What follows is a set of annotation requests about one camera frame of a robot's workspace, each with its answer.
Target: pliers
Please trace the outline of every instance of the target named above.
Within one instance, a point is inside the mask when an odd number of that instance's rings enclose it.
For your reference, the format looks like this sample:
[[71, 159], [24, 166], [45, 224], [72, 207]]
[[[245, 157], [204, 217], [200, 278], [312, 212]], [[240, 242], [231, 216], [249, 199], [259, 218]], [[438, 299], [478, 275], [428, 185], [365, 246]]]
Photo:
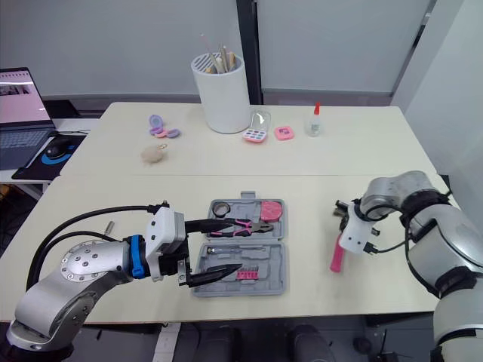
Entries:
[[243, 229], [234, 230], [232, 232], [212, 232], [210, 236], [212, 238], [233, 238], [235, 236], [250, 236], [253, 232], [269, 232], [273, 230], [273, 225], [267, 222], [252, 222], [250, 219], [222, 219], [222, 222], [226, 222], [231, 225], [243, 226]]

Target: tabletop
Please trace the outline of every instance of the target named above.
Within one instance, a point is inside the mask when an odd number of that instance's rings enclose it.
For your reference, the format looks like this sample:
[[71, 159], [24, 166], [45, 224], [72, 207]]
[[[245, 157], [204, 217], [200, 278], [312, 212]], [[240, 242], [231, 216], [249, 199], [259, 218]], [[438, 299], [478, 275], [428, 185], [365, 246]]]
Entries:
[[[429, 174], [433, 185], [446, 191], [439, 176]], [[166, 199], [185, 220], [208, 215], [211, 200], [238, 198], [255, 191], [258, 198], [285, 201], [288, 227], [282, 239], [288, 254], [288, 288], [280, 296], [198, 298], [177, 279], [150, 278], [110, 290], [97, 303], [88, 322], [135, 323], [200, 321], [238, 318], [275, 318], [308, 315], [373, 314], [432, 311], [437, 299], [409, 272], [402, 248], [387, 254], [347, 253], [343, 271], [329, 265], [340, 219], [332, 216], [337, 199], [360, 197], [374, 176], [61, 176], [16, 234], [0, 259], [0, 320], [14, 316], [24, 294], [30, 260], [40, 241], [54, 227], [80, 213], [102, 207], [156, 204]], [[117, 213], [84, 220], [66, 229], [103, 232], [114, 221], [112, 236], [144, 233], [149, 215], [142, 211]], [[371, 242], [390, 247], [403, 238], [398, 216], [377, 223], [381, 231]], [[42, 275], [59, 265], [62, 255], [86, 239], [77, 237], [56, 246]], [[189, 237], [190, 259], [195, 266], [200, 234]]]
[[[322, 133], [308, 137], [309, 106], [252, 106], [271, 114], [269, 136], [250, 143], [241, 133], [221, 134], [205, 122], [201, 104], [113, 103], [99, 127], [81, 144], [61, 175], [373, 175], [435, 169], [398, 107], [322, 107]], [[175, 139], [149, 134], [158, 114]], [[273, 130], [291, 126], [292, 140]], [[140, 153], [166, 143], [165, 157], [144, 164]]]

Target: laptop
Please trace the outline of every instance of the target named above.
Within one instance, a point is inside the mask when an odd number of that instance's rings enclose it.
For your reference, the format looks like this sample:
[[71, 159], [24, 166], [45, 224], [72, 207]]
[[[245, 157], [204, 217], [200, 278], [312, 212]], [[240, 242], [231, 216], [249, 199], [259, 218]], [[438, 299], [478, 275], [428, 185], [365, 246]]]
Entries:
[[28, 68], [0, 69], [0, 170], [24, 166], [53, 130]]

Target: glue bottle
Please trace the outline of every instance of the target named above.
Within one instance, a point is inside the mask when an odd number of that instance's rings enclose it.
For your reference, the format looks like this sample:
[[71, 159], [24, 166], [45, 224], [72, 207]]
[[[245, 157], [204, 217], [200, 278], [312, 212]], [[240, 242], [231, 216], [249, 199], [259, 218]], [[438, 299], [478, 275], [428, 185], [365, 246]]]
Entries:
[[305, 132], [307, 136], [315, 137], [321, 133], [322, 123], [320, 121], [320, 102], [315, 104], [314, 114], [306, 120]]

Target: computer mouse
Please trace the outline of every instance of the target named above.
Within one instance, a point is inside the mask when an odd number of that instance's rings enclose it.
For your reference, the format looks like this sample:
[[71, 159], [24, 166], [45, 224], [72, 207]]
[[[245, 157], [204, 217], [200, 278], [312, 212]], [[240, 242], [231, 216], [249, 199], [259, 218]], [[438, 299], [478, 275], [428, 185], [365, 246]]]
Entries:
[[71, 146], [70, 141], [65, 137], [54, 138], [45, 148], [45, 155], [51, 160], [64, 156]]

